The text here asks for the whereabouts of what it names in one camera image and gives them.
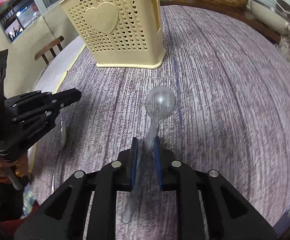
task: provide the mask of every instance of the cream utensil holder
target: cream utensil holder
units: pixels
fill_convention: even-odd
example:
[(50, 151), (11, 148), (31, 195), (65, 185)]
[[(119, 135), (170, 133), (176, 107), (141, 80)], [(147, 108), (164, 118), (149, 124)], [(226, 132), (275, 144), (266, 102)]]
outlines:
[(63, 0), (98, 67), (158, 68), (165, 56), (159, 0)]

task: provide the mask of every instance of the basket base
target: basket base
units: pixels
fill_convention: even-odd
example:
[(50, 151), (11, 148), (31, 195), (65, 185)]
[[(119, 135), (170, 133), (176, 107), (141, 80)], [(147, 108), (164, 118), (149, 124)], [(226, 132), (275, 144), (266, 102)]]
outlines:
[(155, 69), (159, 68), (163, 62), (164, 56), (166, 54), (166, 50), (164, 49), (158, 59), (157, 64), (155, 65), (138, 65), (138, 64), (98, 64), (97, 67), (134, 67), (134, 68), (147, 68), (147, 69)]

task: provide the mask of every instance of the wooden shelf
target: wooden shelf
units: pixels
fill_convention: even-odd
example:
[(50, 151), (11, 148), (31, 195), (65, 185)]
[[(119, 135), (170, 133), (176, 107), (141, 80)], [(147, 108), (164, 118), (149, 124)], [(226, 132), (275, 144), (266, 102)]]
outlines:
[(230, 7), (226, 5), (221, 4), (213, 4), (209, 2), (204, 2), (201, 0), (160, 0), (160, 5), (183, 5), (183, 6), (191, 6), (191, 7), (198, 7), (207, 9), (214, 12), (219, 12), (221, 14), (228, 15), (232, 18), (235, 18), (237, 20), (240, 20), (262, 35), (264, 35), (268, 40), (270, 40), (273, 43), (280, 42), (280, 34), (269, 29), (266, 25), (259, 22), (255, 16), (252, 14), (252, 12), (247, 9), (239, 9), (235, 7)]

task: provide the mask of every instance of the red cloth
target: red cloth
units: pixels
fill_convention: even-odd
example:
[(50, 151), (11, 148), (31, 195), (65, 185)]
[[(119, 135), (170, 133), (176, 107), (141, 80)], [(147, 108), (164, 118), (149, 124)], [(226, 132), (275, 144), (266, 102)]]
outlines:
[[(30, 215), (33, 214), (33, 212), (35, 212), (35, 210), (37, 210), (38, 207), (39, 205), (35, 201)], [(13, 237), (16, 230), (21, 226), (22, 223), (24, 223), (26, 219), (27, 218), (0, 222), (0, 227), (4, 230), (5, 233), (7, 233), (8, 236)]]

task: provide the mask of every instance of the blue gripper pad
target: blue gripper pad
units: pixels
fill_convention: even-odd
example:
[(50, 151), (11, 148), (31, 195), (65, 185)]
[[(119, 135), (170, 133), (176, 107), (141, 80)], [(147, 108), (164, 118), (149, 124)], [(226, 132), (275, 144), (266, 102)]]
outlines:
[(133, 151), (133, 164), (131, 169), (131, 182), (132, 182), (132, 189), (134, 189), (135, 182), (136, 182), (136, 169), (137, 169), (137, 157), (138, 157), (138, 139), (133, 139), (132, 149)]
[(157, 180), (159, 189), (162, 190), (163, 187), (163, 177), (162, 177), (162, 171), (161, 171), (161, 163), (160, 163), (160, 141), (159, 137), (156, 136), (154, 138), (154, 157), (155, 157), (155, 166), (156, 166), (156, 172), (157, 172)]

